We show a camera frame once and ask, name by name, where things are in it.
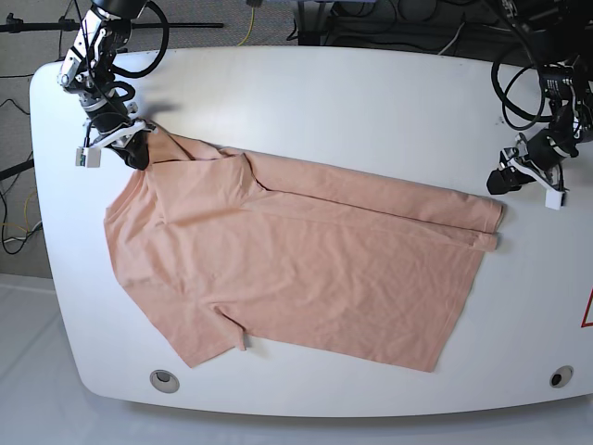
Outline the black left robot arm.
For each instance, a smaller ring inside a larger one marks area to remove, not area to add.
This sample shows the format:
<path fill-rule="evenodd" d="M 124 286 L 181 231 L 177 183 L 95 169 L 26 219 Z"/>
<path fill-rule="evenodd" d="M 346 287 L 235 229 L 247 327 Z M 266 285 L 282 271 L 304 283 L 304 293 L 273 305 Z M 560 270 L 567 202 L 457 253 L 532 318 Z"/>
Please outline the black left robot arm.
<path fill-rule="evenodd" d="M 486 181 L 493 196 L 542 185 L 551 197 L 567 191 L 562 164 L 578 157 L 578 145 L 592 139 L 592 4 L 589 1 L 490 1 L 488 6 L 515 37 L 493 61 L 490 77 L 504 117 L 515 126 L 514 146 L 503 149 Z M 511 53 L 523 49 L 537 76 L 540 101 L 529 113 L 510 98 L 498 72 Z"/>

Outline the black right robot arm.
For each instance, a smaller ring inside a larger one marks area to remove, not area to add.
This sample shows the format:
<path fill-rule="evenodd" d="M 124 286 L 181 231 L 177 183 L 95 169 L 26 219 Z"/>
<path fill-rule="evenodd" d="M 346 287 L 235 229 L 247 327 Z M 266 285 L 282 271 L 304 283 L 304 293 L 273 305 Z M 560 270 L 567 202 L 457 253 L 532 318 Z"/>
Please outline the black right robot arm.
<path fill-rule="evenodd" d="M 130 39 L 132 22 L 146 9 L 159 19 L 160 47 L 146 68 L 129 71 L 117 66 L 115 58 Z M 143 171 L 149 165 L 147 136 L 156 125 L 135 116 L 135 89 L 127 81 L 144 78 L 158 67 L 168 49 L 170 24 L 153 1 L 93 1 L 79 19 L 80 29 L 57 75 L 59 86 L 79 98 L 86 114 L 85 137 L 75 164 L 99 166 L 101 150 L 106 148 L 128 167 Z"/>

